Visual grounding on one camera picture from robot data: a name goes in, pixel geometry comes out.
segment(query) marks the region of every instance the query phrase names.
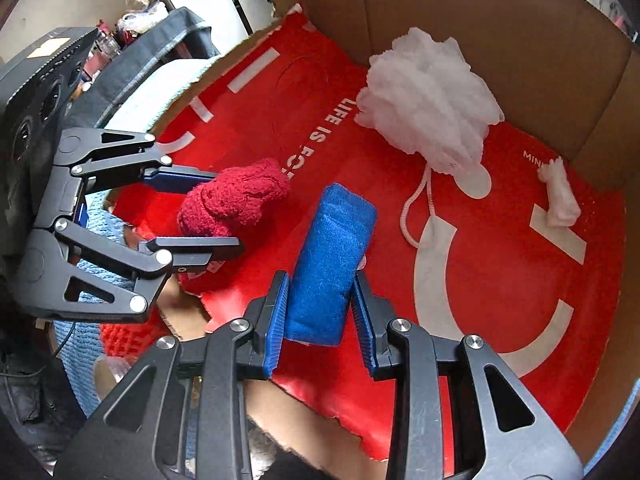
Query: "cardboard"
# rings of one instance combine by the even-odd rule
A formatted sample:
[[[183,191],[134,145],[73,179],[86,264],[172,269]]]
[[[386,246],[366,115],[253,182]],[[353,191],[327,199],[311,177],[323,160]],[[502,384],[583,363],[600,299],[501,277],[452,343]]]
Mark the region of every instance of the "cardboard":
[[[296,0],[274,0],[283,14]],[[622,291],[600,370],[567,437],[583,461],[602,442],[640,377],[640,63],[636,47],[584,0],[301,0],[314,25],[366,64],[417,26],[456,38],[515,126],[569,160],[597,189],[623,189],[626,250]],[[156,125],[161,131],[195,95],[269,31],[215,63]],[[270,383],[247,384],[251,416],[279,443],[336,478],[382,478],[357,438]]]
[[[180,288],[175,275],[166,282],[156,304],[160,317],[180,341],[204,335],[209,316],[198,298]]]

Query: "white letter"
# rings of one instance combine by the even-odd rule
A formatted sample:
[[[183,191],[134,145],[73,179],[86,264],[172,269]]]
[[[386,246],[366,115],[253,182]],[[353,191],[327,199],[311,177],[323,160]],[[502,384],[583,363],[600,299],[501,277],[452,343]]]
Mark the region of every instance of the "white letter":
[[[296,158],[298,159],[298,163],[293,164],[293,161],[296,160]],[[287,167],[288,168],[293,168],[294,170],[297,170],[299,168],[302,168],[302,165],[305,163],[305,158],[301,155],[291,155],[288,159],[287,159]]]
[[[319,134],[318,132],[313,132],[311,135],[309,135],[309,139],[314,140],[315,142],[324,142],[324,140],[326,139],[326,135]]]

